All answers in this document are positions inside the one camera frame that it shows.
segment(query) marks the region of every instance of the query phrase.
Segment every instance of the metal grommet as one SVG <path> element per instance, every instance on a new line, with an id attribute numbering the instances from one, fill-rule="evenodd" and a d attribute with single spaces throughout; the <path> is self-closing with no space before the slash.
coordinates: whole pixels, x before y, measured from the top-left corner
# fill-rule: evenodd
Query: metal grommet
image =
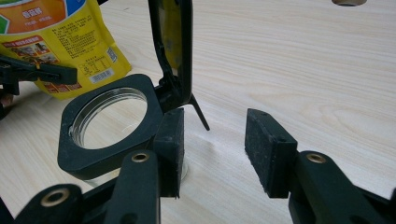
<path id="1" fill-rule="evenodd" d="M 132 156 L 132 161 L 134 162 L 143 162 L 149 159 L 149 154 L 146 153 L 138 153 Z"/>
<path id="2" fill-rule="evenodd" d="M 69 189 L 55 189 L 41 199 L 41 205 L 52 207 L 64 202 L 70 195 Z"/>
<path id="3" fill-rule="evenodd" d="M 306 155 L 306 157 L 312 162 L 316 162 L 316 163 L 326 162 L 326 159 L 323 156 L 320 156 L 319 154 L 316 153 L 309 153 L 308 155 Z"/>

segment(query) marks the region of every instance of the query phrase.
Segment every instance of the wooden table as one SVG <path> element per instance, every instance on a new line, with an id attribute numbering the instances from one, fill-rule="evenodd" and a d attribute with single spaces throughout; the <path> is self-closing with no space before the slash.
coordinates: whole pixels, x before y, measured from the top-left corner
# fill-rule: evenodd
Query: wooden table
<path id="1" fill-rule="evenodd" d="M 162 76 L 144 0 L 101 5 L 133 66 Z M 245 154 L 248 108 L 275 117 L 298 149 L 332 157 L 351 181 L 389 198 L 396 187 L 396 2 L 194 2 L 193 92 L 211 131 L 185 107 L 189 170 L 181 198 L 162 199 L 163 223 L 291 223 L 287 200 L 269 200 Z M 0 121 L 0 195 L 11 213 L 58 183 L 91 187 L 57 165 L 57 101 L 21 84 Z"/>

